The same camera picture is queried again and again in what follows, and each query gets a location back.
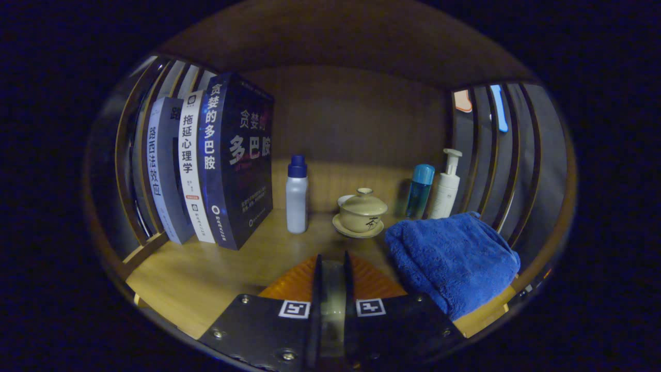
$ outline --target white book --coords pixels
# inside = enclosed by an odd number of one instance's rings
[[[183,99],[158,99],[149,116],[147,169],[154,205],[167,236],[183,244],[195,233],[177,179],[179,120]]]
[[[179,170],[186,208],[195,234],[201,242],[215,243],[209,220],[204,210],[204,200],[198,174],[198,119],[204,91],[187,94],[179,120]]]

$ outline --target shelf ceiling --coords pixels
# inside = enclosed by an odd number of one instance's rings
[[[412,0],[248,0],[203,19],[157,51],[218,72],[344,66],[442,89],[536,80],[474,28]]]

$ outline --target blue bottle cap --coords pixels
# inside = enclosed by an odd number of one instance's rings
[[[434,172],[436,170],[429,164],[418,164],[413,171],[413,182],[423,185],[434,183]]]
[[[287,167],[287,176],[291,178],[307,177],[307,164],[305,163],[305,156],[292,156],[292,163]]]

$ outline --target tea cup lid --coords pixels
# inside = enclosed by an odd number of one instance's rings
[[[342,204],[342,209],[361,216],[380,216],[386,213],[388,206],[373,195],[373,190],[361,187],[355,197],[350,197]]]

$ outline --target black metal bracket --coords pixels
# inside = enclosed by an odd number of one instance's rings
[[[356,301],[348,254],[344,267],[344,347],[352,364],[364,371],[410,370],[441,359],[465,340],[427,294]]]
[[[321,343],[321,288],[319,255],[311,303],[238,295],[199,341],[266,371],[312,370]]]

